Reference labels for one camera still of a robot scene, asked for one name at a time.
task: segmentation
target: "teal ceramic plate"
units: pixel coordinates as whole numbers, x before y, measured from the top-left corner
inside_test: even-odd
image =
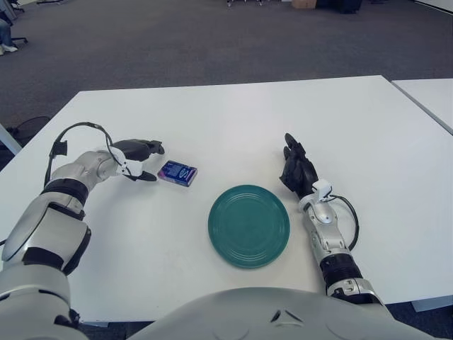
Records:
[[[259,186],[236,186],[214,202],[208,220],[212,245],[229,263],[257,268],[274,261],[289,238],[285,207]]]

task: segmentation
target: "small box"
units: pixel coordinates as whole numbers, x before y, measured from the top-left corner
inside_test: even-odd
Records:
[[[157,173],[161,179],[176,183],[181,186],[189,186],[197,175],[197,168],[184,165],[175,161],[168,161]]]
[[[295,9],[314,9],[314,8],[316,8],[316,0],[292,0],[291,3]]]

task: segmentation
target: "white tabletop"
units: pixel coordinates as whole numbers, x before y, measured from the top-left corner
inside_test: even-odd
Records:
[[[392,83],[453,134],[453,79],[396,80]]]
[[[84,120],[114,140],[163,141],[166,154],[147,164],[154,173],[168,159],[199,172],[189,188],[125,177],[95,188],[86,204],[91,243],[69,277],[83,320],[158,319],[238,287],[323,293],[296,197],[278,179],[285,132],[355,206],[361,233],[352,253],[385,303],[453,293],[453,158],[445,156],[453,138],[381,76],[81,92],[0,173],[0,239],[42,190],[53,139]],[[103,144],[83,127],[67,139],[69,156],[55,165]],[[230,266],[207,233],[214,200],[244,183],[272,191],[292,228],[282,255],[256,270]],[[349,242],[352,220],[335,207]]]

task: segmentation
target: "black cable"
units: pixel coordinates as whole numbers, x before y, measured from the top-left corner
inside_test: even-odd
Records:
[[[64,136],[64,134],[66,134],[66,132],[68,132],[70,129],[73,129],[73,128],[76,128],[77,126],[88,126],[90,128],[93,128],[93,129],[97,129],[97,130],[100,130],[101,132],[104,133],[105,135],[105,143],[107,144],[107,150],[108,150],[108,153],[110,154],[110,156],[113,158],[113,160],[118,164],[118,165],[122,165],[115,157],[115,155],[112,153],[112,150],[110,149],[110,147],[113,145],[113,142],[112,142],[112,137],[108,134],[107,131],[105,131],[105,129],[98,125],[98,124],[94,124],[94,123],[91,123],[91,122],[80,122],[80,123],[76,123],[76,124],[73,124],[69,127],[67,127],[66,129],[64,129],[59,135],[58,137],[55,139],[54,141],[54,144],[52,145],[52,149],[50,150],[50,153],[49,153],[49,162],[47,163],[47,170],[45,172],[45,177],[44,177],[44,187],[47,185],[47,183],[49,183],[49,180],[50,180],[50,174],[52,173],[52,162],[53,162],[53,159],[58,155],[58,154],[65,154],[65,153],[56,153],[55,149],[56,149],[56,146],[59,146],[61,147],[60,143],[62,141],[62,138]]]
[[[326,202],[330,202],[332,200],[339,199],[339,200],[342,200],[348,206],[349,210],[351,210],[352,216],[354,217],[355,230],[354,230],[354,238],[352,239],[351,244],[349,245],[348,249],[353,250],[359,239],[359,230],[360,230],[359,217],[357,216],[357,213],[355,212],[355,209],[349,200],[347,200],[346,198],[344,198],[342,196],[338,196],[338,195],[330,195],[329,197],[332,197],[332,199],[327,200]]]

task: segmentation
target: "gray carpet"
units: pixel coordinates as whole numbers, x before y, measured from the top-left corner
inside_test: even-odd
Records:
[[[453,16],[409,0],[365,0],[355,15],[296,11],[277,1],[227,8],[225,0],[66,0],[25,9],[13,35],[30,43],[0,57],[4,126],[53,116],[83,90],[369,74],[453,77]],[[0,169],[10,158],[0,152]],[[389,309],[429,334],[453,337],[451,307]],[[144,325],[82,329],[93,340],[124,339]]]

